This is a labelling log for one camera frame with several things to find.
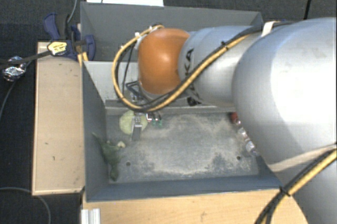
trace dark carpet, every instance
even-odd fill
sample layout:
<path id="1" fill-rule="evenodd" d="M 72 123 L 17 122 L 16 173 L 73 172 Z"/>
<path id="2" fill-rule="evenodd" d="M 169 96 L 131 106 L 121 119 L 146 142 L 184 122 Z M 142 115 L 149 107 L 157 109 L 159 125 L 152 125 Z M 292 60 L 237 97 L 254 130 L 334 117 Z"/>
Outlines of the dark carpet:
<path id="1" fill-rule="evenodd" d="M 0 0 L 0 58 L 36 52 L 47 39 L 42 19 L 50 12 L 70 13 L 74 0 Z M 164 0 L 167 6 L 208 7 L 259 11 L 265 21 L 301 20 L 306 0 Z M 336 16 L 336 0 L 313 0 L 309 18 Z M 80 21 L 79 7 L 72 23 Z M 13 88 L 0 122 L 0 187 L 31 188 L 34 128 L 34 75 L 31 64 Z M 0 79 L 0 104 L 10 84 Z M 45 197 L 52 223 L 79 223 L 80 196 Z M 0 223 L 47 223 L 47 213 L 36 198 L 18 191 L 0 192 Z"/>

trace wooden board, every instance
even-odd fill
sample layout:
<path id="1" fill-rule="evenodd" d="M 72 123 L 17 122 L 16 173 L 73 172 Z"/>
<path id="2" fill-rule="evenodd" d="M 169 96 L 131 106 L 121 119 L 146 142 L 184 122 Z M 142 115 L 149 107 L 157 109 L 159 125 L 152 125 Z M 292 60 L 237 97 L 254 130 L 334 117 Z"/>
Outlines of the wooden board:
<path id="1" fill-rule="evenodd" d="M 38 52 L 47 43 L 38 44 Z M 47 56 L 37 61 L 33 195 L 80 192 L 84 187 L 81 69 Z"/>
<path id="2" fill-rule="evenodd" d="M 147 200 L 86 203 L 83 209 L 100 208 L 101 224 L 254 224 L 277 190 L 236 192 Z M 275 212 L 273 224 L 307 224 L 293 198 L 286 198 Z"/>

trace bin floor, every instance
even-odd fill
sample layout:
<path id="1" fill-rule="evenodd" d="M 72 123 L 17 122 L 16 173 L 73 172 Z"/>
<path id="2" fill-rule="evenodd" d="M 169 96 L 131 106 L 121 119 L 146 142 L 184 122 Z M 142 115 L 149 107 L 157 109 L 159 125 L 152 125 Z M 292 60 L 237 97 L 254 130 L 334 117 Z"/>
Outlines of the bin floor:
<path id="1" fill-rule="evenodd" d="M 163 126 L 149 124 L 140 141 L 131 141 L 118 126 L 119 116 L 106 116 L 107 137 L 123 141 L 116 183 L 167 181 L 259 173 L 255 157 L 245 150 L 226 114 L 164 115 Z"/>

